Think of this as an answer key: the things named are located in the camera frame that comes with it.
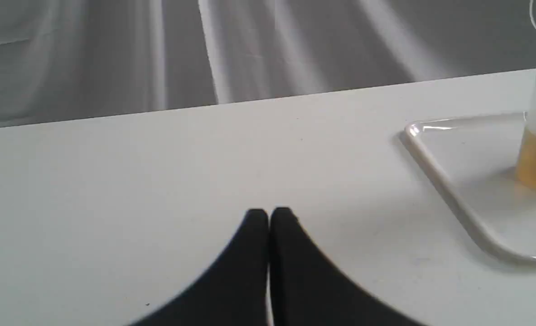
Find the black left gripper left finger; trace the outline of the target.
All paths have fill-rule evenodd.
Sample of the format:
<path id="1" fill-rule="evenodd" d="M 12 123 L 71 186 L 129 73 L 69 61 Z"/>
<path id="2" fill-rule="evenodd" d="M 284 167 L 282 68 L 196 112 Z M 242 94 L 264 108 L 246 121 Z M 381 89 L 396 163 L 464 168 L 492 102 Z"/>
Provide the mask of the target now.
<path id="1" fill-rule="evenodd" d="M 266 326 L 269 217 L 246 212 L 232 240 L 185 291 L 137 326 Z"/>

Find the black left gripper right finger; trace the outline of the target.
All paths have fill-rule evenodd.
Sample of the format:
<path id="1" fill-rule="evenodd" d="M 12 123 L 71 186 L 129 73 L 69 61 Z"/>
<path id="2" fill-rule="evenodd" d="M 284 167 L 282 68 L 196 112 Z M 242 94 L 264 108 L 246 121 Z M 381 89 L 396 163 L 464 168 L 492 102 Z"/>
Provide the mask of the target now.
<path id="1" fill-rule="evenodd" d="M 270 215 L 270 303 L 276 326 L 417 325 L 340 272 L 287 207 Z"/>

